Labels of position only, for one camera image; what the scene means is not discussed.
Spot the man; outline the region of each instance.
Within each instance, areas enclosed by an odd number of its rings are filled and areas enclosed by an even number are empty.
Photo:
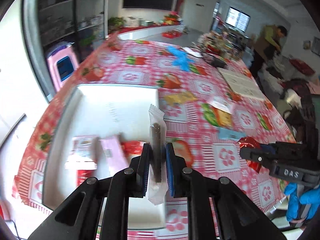
[[[264,62],[273,58],[275,50],[280,51],[280,38],[286,37],[288,31],[283,26],[267,25],[263,27],[260,36],[254,44],[253,62],[250,72],[254,78],[257,78],[258,71],[262,68]]]

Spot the window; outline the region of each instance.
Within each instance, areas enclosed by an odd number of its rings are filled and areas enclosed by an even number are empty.
[[[219,10],[219,6],[220,6],[220,3],[216,3],[216,6],[213,10],[213,18],[215,18],[217,16],[217,13],[218,13],[218,10]]]
[[[227,15],[226,23],[245,32],[250,21],[250,16],[230,7]]]

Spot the blue rubber glove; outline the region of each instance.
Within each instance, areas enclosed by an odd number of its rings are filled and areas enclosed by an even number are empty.
[[[300,199],[297,197],[297,184],[290,182],[284,190],[285,195],[290,195],[287,220],[290,222],[295,220],[298,216],[299,204],[311,204],[307,215],[307,220],[313,218],[320,205],[320,188],[311,189],[301,195]]]
[[[177,59],[172,62],[172,65],[180,66],[183,71],[188,72],[190,70],[189,63],[194,62],[194,60],[187,58],[187,54],[184,51],[178,50],[173,46],[168,46],[167,50],[177,57]]]

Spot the metal bolt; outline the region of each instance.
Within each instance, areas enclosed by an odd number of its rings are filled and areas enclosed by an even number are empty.
[[[124,174],[127,174],[127,175],[132,174],[133,172],[134,172],[133,168],[126,168],[124,170]]]
[[[188,168],[188,167],[185,167],[182,169],[183,173],[185,174],[190,174],[192,172],[192,169],[191,168]]]
[[[97,179],[95,177],[90,177],[90,178],[87,179],[87,183],[89,185],[95,184],[96,181],[97,181]]]
[[[221,184],[227,185],[227,184],[229,184],[229,182],[230,182],[230,179],[228,179],[227,177],[220,178],[220,183]]]

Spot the floor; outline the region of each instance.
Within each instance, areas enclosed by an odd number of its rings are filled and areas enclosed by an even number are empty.
[[[202,35],[202,32],[196,31],[196,30],[190,30],[188,34],[183,33],[182,36],[178,38],[166,38],[163,37],[162,34],[156,34],[156,35],[151,35],[146,38],[144,38],[145,41],[159,41],[159,42],[165,42],[165,43],[170,43],[174,45],[178,45],[181,47],[191,47],[193,46],[193,42],[197,41],[199,36]]]

